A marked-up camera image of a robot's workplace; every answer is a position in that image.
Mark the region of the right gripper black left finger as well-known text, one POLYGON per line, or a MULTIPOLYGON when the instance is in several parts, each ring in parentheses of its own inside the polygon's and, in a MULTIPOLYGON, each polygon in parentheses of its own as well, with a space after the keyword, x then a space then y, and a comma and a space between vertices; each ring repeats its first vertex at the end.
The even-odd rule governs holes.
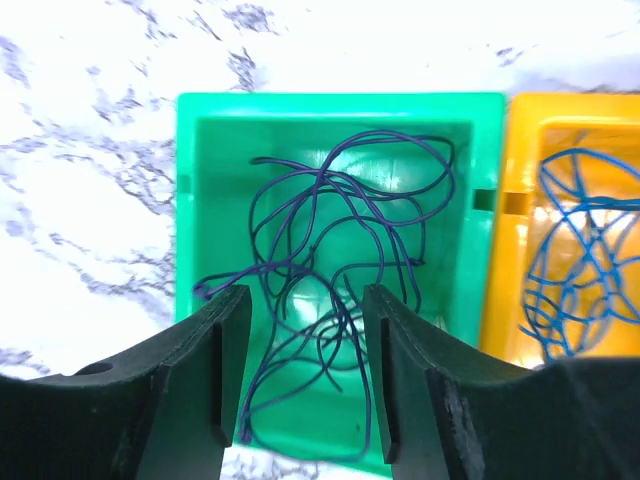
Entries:
POLYGON ((232 444, 251 329, 235 285, 73 375, 1 381, 5 479, 216 479, 232 444))

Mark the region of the green plastic bin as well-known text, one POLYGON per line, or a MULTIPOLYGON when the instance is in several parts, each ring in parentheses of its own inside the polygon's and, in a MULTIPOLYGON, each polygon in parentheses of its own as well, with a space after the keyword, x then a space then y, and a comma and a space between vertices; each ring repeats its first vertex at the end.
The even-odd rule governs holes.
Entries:
POLYGON ((239 442, 388 475, 361 301, 380 283, 476 345, 500 93, 185 93, 176 315, 247 284, 239 442))

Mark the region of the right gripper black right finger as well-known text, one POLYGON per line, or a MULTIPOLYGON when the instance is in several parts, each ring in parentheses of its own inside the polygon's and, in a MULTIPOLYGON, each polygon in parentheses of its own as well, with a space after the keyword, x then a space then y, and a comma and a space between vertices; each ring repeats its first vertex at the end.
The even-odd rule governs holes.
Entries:
POLYGON ((639 362, 537 370, 482 353, 387 288, 363 298, 384 461, 396 479, 635 479, 639 362))

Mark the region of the yellow plastic bin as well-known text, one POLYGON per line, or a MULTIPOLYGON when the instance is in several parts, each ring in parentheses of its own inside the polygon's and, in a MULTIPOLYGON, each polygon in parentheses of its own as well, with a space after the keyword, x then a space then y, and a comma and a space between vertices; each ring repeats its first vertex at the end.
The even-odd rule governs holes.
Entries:
POLYGON ((639 353, 639 98, 509 108, 481 349, 535 368, 639 353))

